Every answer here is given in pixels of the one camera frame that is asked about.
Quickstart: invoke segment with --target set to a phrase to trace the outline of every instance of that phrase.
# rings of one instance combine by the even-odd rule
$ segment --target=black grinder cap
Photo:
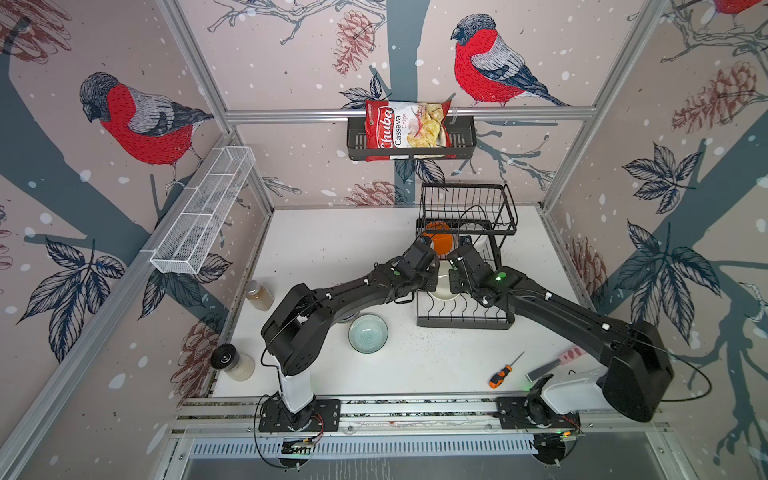
[[[219,345],[210,356],[210,366],[216,370],[231,370],[239,362],[240,354],[231,343]]]

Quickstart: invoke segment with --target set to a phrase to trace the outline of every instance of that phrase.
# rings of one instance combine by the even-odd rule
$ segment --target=spice jar
[[[258,280],[251,280],[245,284],[245,296],[259,310],[267,311],[275,301],[269,290]]]
[[[248,380],[256,368],[256,363],[245,353],[240,353],[231,343],[219,345],[210,356],[210,366],[221,370],[235,382]]]

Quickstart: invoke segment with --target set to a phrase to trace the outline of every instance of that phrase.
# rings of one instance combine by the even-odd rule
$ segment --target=robotic arm
[[[264,324],[266,349],[280,364],[280,408],[295,429],[312,415],[314,395],[306,369],[317,358],[331,325],[369,306],[409,303],[418,290],[435,291],[438,257],[428,242],[418,239],[401,257],[351,282],[317,290],[296,285]],[[630,419],[650,421],[674,377],[667,355],[660,354],[664,345],[655,326],[630,326],[599,316],[508,266],[494,272],[471,244],[460,245],[448,259],[453,293],[468,293],[483,306],[519,313],[580,346],[608,367],[597,380],[607,402]]]

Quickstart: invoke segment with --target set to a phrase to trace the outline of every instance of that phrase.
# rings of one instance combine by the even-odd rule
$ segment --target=jar lid
[[[248,295],[253,295],[259,291],[259,288],[261,288],[261,283],[259,283],[259,280],[251,280],[245,284],[245,293]]]
[[[219,345],[210,356],[210,366],[216,370],[228,370],[234,368],[240,361],[240,354],[235,345],[224,343]]]

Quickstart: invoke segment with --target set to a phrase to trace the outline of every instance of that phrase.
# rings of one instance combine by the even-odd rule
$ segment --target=bag of chips
[[[368,148],[450,147],[443,121],[451,102],[442,104],[409,101],[366,101]],[[442,157],[417,155],[416,158]],[[408,155],[366,157],[366,161],[407,159]]]

